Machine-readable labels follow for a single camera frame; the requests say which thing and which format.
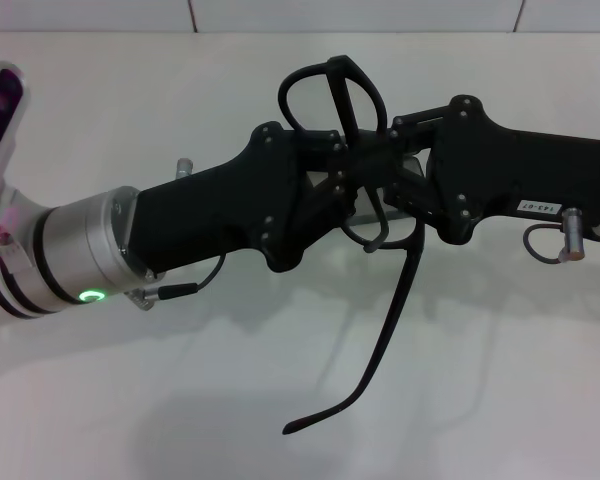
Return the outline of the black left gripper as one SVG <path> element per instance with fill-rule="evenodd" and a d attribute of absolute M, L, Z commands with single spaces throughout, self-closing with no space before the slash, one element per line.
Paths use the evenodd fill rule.
<path fill-rule="evenodd" d="M 347 153 L 336 130 L 290 131 L 267 122 L 234 159 L 139 193 L 129 251 L 163 273 L 237 250 L 261 252 L 269 268 L 295 268 L 303 251 L 290 230 L 307 176 L 332 170 Z M 299 229 L 325 235 L 355 213 L 358 188 L 340 172 L 309 184 Z"/>

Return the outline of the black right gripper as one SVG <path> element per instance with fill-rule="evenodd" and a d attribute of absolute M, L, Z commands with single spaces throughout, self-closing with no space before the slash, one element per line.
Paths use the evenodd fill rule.
<path fill-rule="evenodd" d="M 397 164 L 430 148 L 439 127 L 431 176 L 391 171 L 384 202 L 436 228 L 446 243 L 468 243 L 489 217 L 559 222 L 568 208 L 580 210 L 584 237 L 600 240 L 600 140 L 504 128 L 468 95 L 453 97 L 446 111 L 398 115 L 384 128 L 364 130 L 355 111 L 351 117 L 352 165 Z"/>

